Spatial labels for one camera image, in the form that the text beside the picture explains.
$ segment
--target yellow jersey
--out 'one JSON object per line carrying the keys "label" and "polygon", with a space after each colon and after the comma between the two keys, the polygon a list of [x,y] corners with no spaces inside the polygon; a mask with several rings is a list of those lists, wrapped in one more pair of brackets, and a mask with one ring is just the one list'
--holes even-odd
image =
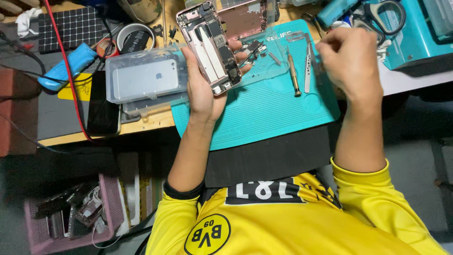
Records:
{"label": "yellow jersey", "polygon": [[388,162],[373,173],[331,163],[338,198],[314,172],[201,195],[165,184],[146,254],[447,254],[394,189]]}

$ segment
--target bvb 09 logo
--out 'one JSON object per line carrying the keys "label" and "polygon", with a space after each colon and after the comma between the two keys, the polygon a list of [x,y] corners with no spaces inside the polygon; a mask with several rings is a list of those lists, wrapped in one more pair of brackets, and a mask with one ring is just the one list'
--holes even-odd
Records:
{"label": "bvb 09 logo", "polygon": [[214,254],[226,244],[230,234],[230,222],[225,216],[207,216],[192,228],[184,243],[184,250],[191,255]]}

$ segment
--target gold screwdriver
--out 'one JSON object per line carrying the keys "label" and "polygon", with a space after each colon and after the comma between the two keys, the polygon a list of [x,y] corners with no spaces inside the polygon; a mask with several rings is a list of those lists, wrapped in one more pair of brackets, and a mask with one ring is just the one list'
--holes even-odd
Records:
{"label": "gold screwdriver", "polygon": [[297,82],[296,68],[294,67],[293,56],[289,53],[289,47],[286,46],[286,52],[288,53],[288,62],[289,62],[289,73],[291,74],[291,79],[293,80],[294,85],[294,96],[300,97],[302,92],[299,90],[299,83]]}

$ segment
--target hand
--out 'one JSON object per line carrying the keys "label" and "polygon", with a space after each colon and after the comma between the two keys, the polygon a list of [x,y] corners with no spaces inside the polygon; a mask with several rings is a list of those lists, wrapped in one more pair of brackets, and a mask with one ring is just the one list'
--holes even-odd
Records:
{"label": "hand", "polygon": [[[242,47],[240,41],[231,41],[229,42],[229,45],[233,51]],[[207,83],[198,68],[197,58],[193,52],[187,47],[181,48],[181,51],[186,58],[187,71],[189,74],[187,93],[190,102],[190,118],[204,124],[214,124],[225,108],[228,93],[225,92],[219,96],[214,96],[209,83]],[[246,58],[247,54],[245,52],[235,54],[236,62]],[[244,75],[250,71],[251,67],[251,65],[246,64],[240,68],[241,74]]]}
{"label": "hand", "polygon": [[376,47],[376,34],[361,28],[337,28],[316,44],[330,80],[349,103],[382,101]]}

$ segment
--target red tape roll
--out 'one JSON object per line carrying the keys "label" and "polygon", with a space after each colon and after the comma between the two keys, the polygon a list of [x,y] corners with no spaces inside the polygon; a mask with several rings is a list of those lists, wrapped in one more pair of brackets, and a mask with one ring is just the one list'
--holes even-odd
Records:
{"label": "red tape roll", "polygon": [[[104,56],[104,53],[105,53],[107,47],[109,46],[109,43],[110,43],[110,38],[104,38],[97,44],[96,52],[99,57],[102,58],[102,56]],[[112,40],[112,46],[110,46],[110,49],[107,52],[106,58],[118,56],[119,54],[120,54],[120,52],[118,51],[116,42],[115,42],[115,40]]]}

